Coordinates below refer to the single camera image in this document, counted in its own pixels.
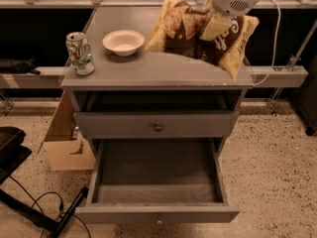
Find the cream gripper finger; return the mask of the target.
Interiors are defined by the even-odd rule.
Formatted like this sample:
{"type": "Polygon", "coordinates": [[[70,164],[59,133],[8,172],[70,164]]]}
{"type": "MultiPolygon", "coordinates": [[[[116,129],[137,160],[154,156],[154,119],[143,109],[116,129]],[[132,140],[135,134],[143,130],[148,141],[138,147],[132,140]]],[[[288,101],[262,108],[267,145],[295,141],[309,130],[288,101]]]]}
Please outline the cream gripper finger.
{"type": "Polygon", "coordinates": [[[219,35],[229,30],[232,26],[231,17],[218,12],[207,16],[204,27],[201,30],[199,39],[212,41],[219,35]]]}

